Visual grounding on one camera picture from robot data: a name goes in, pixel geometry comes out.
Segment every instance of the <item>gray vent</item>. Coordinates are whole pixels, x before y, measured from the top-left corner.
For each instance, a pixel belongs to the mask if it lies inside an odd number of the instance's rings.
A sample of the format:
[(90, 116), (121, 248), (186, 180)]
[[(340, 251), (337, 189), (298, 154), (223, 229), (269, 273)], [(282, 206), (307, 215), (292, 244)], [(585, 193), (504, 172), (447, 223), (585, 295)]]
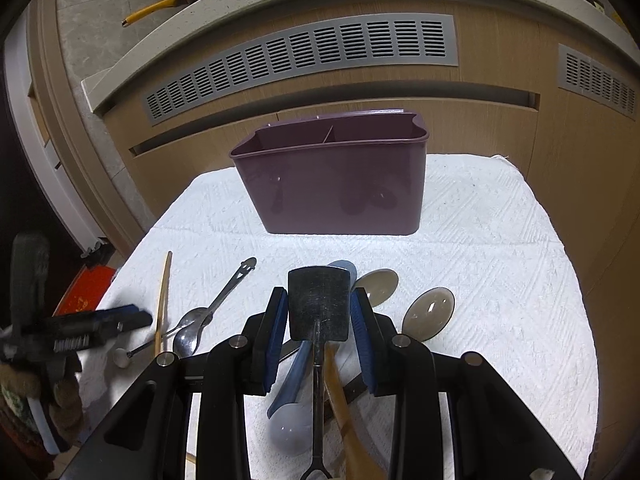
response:
[(558, 86), (626, 116), (636, 115), (636, 91), (628, 82), (596, 60), (563, 44), (559, 45)]
[(458, 65), (453, 16), (350, 16), (281, 30), (174, 75), (143, 105), (153, 124), (218, 97), (325, 70), (388, 64)]

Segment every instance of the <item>light wood panel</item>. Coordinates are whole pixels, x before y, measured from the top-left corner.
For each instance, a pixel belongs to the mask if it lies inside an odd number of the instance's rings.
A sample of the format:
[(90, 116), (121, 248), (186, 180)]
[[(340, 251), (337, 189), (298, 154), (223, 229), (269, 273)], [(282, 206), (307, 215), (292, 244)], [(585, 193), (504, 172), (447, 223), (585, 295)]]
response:
[[(638, 201), (625, 203), (640, 160), (640, 127), (609, 107), (558, 88), (558, 44), (597, 56), (614, 70), (622, 72), (621, 67), (560, 32), (546, 27), (542, 31), (540, 118), (528, 183), (564, 243), (582, 290), (587, 291), (599, 277), (589, 270), (596, 265), (602, 273), (608, 265), (596, 262), (596, 257), (620, 211), (640, 209)], [(622, 241), (623, 237), (609, 239), (617, 248)]]
[(49, 134), (60, 163), (100, 229), (129, 256), (143, 231), (105, 171), (78, 112), (66, 75), (56, 0), (33, 0), (28, 9), (28, 51), (33, 97), (42, 131)]
[(538, 120), (532, 108), (462, 99), (376, 99), (283, 110), (278, 118), (384, 108), (404, 108), (421, 115), (430, 133), (428, 153), (503, 155), (527, 174)]
[[(458, 37), (460, 66), (371, 66), (299, 76), (224, 96), (156, 126), (150, 125), (143, 110), (142, 97), (162, 84), (171, 74), (187, 69), (225, 48), (303, 23), (377, 12), (452, 14)], [(315, 88), (375, 81), (445, 80), (537, 92), (538, 71), (535, 65), (540, 48), (538, 23), (491, 8), (464, 2), (433, 0), (377, 0), (348, 4), (326, 2), (322, 7), (300, 12), (288, 9), (285, 15), (276, 14), (268, 20), (245, 18), (239, 21), (240, 23), (229, 25), (232, 28), (229, 33), (223, 27), (168, 54), (165, 60), (155, 65), (153, 71), (139, 76), (135, 85), (130, 85), (116, 99), (116, 105), (105, 113), (104, 119), (119, 150), (128, 150), (181, 124), (222, 110)]]
[(276, 120), (276, 114), (268, 114), (204, 130), (135, 157), (129, 171), (149, 209), (160, 216), (195, 177), (233, 166), (229, 151), (260, 126)]
[(640, 421), (640, 220), (585, 298), (598, 354), (602, 434), (593, 478), (601, 478)]

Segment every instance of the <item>stainless steel spoon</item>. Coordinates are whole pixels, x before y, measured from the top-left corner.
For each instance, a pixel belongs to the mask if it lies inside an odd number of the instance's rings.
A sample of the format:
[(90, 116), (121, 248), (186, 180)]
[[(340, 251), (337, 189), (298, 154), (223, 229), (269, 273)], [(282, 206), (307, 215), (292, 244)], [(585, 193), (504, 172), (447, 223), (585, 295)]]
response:
[[(374, 308), (391, 298), (396, 288), (398, 288), (398, 281), (398, 274), (394, 270), (377, 269), (358, 278), (352, 288), (363, 287), (367, 292), (371, 307)], [(302, 341), (293, 341), (291, 339), (284, 343), (282, 350), (280, 350), (280, 362), (295, 354), (301, 344)]]
[(255, 269), (255, 258), (249, 258), (240, 264), (238, 270), (234, 273), (231, 279), (226, 283), (224, 288), (216, 296), (216, 299), (204, 310), (203, 313), (190, 325), (181, 328), (174, 337), (174, 353), (180, 358), (189, 357), (194, 354), (200, 344), (200, 335), (204, 328), (204, 320), (207, 319), (209, 314), (213, 314), (220, 304), (225, 301), (225, 298), (229, 293), (236, 288), (244, 277)]
[[(174, 326), (168, 332), (165, 332), (164, 334), (162, 334), (162, 339), (169, 337), (176, 330), (180, 330), (181, 328), (188, 326), (194, 321), (196, 321), (206, 309), (207, 307), (205, 306), (197, 306), (196, 308), (192, 308), (190, 311), (188, 311), (184, 316), (180, 318), (180, 321), (176, 326)], [(213, 314), (209, 314), (207, 318), (204, 320), (204, 322), (202, 323), (202, 325), (207, 326), (209, 323), (211, 323), (212, 319), (213, 319)], [(145, 348), (147, 348), (148, 346), (151, 346), (153, 343), (154, 343), (154, 340), (150, 339), (146, 343), (129, 351), (125, 350), (124, 348), (116, 348), (113, 351), (113, 362), (118, 368), (126, 368), (129, 366), (129, 360), (135, 354), (137, 354), (138, 352), (142, 352)]]

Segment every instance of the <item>metal screw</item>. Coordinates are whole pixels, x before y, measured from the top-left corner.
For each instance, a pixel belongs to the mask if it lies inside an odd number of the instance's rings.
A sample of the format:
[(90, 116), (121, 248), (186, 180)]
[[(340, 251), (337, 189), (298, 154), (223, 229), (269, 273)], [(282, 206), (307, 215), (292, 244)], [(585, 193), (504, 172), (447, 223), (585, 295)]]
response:
[(233, 335), (229, 338), (229, 346), (231, 348), (242, 348), (249, 340), (243, 335)]
[(467, 352), (465, 354), (465, 362), (471, 366), (480, 366), (482, 362), (484, 362), (484, 359), (482, 359), (482, 356), (476, 352)]
[(173, 352), (162, 352), (161, 354), (158, 354), (158, 357), (156, 357), (156, 363), (160, 366), (168, 366), (173, 363), (174, 360), (175, 355)]
[(397, 346), (398, 348), (406, 348), (411, 344), (411, 339), (409, 336), (404, 334), (398, 334), (391, 338), (391, 344), (393, 346)]

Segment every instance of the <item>white towel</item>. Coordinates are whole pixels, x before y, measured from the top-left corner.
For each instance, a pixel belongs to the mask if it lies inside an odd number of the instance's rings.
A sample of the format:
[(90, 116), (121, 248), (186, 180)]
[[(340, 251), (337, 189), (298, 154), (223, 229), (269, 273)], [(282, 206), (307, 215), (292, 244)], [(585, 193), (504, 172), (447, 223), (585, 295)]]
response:
[[(351, 260), (359, 275), (394, 269), (396, 293), (376, 309), (400, 329), (413, 300), (434, 286), (456, 297), (450, 323), (428, 342), (431, 351), (459, 356), (480, 352), (537, 416), (578, 473), (593, 445), (598, 375), (593, 337), (574, 269), (551, 222), (518, 170), (499, 156), (429, 155), (422, 219), (410, 236), (268, 234), (234, 168), (203, 174), (159, 219), (107, 291), (99, 308), (133, 303), (154, 313), (162, 266), (173, 251), (166, 325), (174, 326), (194, 306), (206, 306), (240, 262), (258, 264), (225, 300), (204, 330), (198, 352), (240, 333), (244, 320), (262, 312), (274, 286), (287, 286), (291, 269)], [(133, 348), (153, 326), (118, 341)], [(347, 342), (338, 352), (343, 382), (359, 372)], [(148, 364), (139, 356), (127, 370), (108, 350), (82, 356), (81, 395), (94, 423)], [(266, 410), (292, 359), (280, 366), (267, 397), (245, 397), (252, 478), (298, 480), (307, 455), (288, 458), (271, 447)], [(310, 398), (309, 381), (301, 398)], [(188, 450), (196, 453), (199, 399), (194, 402)], [(362, 396), (352, 407), (358, 434), (388, 466), (394, 400)], [(325, 463), (344, 472), (335, 423), (324, 437)], [(446, 478), (452, 478), (450, 439)], [(188, 476), (193, 467), (188, 466)]]

